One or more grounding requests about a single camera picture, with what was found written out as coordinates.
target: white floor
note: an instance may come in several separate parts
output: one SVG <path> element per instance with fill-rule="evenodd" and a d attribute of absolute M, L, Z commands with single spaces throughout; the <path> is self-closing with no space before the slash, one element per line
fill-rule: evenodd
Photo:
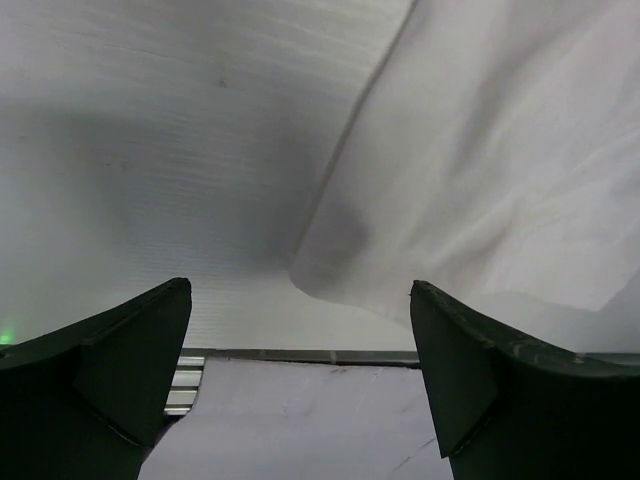
<path fill-rule="evenodd" d="M 210 360 L 141 480 L 451 480 L 417 370 Z"/>

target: metal grate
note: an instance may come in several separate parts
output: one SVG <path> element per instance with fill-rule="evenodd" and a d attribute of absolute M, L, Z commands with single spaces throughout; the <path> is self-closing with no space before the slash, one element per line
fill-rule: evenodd
<path fill-rule="evenodd" d="M 193 407 L 204 370 L 203 356 L 183 356 L 178 360 L 164 413 L 184 416 Z"/>

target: white plastic panel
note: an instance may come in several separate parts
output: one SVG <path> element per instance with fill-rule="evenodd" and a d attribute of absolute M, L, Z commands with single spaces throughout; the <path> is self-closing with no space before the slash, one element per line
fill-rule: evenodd
<path fill-rule="evenodd" d="M 187 276 L 190 347 L 412 349 L 286 273 L 409 4 L 4 2 L 0 343 Z"/>

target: white surface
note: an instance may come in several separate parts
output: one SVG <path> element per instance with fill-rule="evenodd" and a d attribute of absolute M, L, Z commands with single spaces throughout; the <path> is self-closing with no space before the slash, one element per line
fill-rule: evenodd
<path fill-rule="evenodd" d="M 419 0 L 294 282 L 406 324 L 422 279 L 567 348 L 640 351 L 639 21 L 637 1 Z"/>
<path fill-rule="evenodd" d="M 187 276 L 190 347 L 411 349 L 286 271 L 409 3 L 2 2 L 0 342 Z"/>
<path fill-rule="evenodd" d="M 209 360 L 140 480 L 451 480 L 417 370 Z"/>

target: draped white sheet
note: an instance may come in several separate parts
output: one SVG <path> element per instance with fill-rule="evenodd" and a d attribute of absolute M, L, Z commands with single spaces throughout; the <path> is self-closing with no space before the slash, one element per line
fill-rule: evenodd
<path fill-rule="evenodd" d="M 569 348 L 638 350 L 612 302 L 640 266 L 639 21 L 625 0 L 418 0 L 294 283 L 408 324 L 422 279 Z"/>

